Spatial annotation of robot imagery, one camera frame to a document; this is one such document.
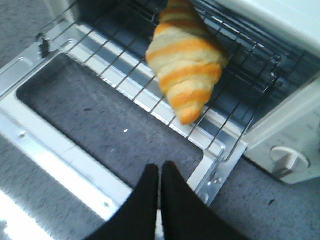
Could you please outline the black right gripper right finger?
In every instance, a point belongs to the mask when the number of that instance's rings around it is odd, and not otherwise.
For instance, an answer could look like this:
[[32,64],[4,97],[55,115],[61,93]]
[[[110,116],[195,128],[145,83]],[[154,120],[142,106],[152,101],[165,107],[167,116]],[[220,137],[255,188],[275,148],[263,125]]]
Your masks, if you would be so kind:
[[246,240],[213,213],[167,161],[161,174],[161,214],[166,240]]

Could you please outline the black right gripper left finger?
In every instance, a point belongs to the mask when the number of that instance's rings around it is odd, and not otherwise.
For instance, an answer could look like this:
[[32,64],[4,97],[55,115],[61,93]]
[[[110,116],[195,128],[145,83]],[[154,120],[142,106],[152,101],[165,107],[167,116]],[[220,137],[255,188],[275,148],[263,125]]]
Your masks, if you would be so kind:
[[145,166],[138,184],[119,210],[88,240],[154,240],[159,192],[159,168]]

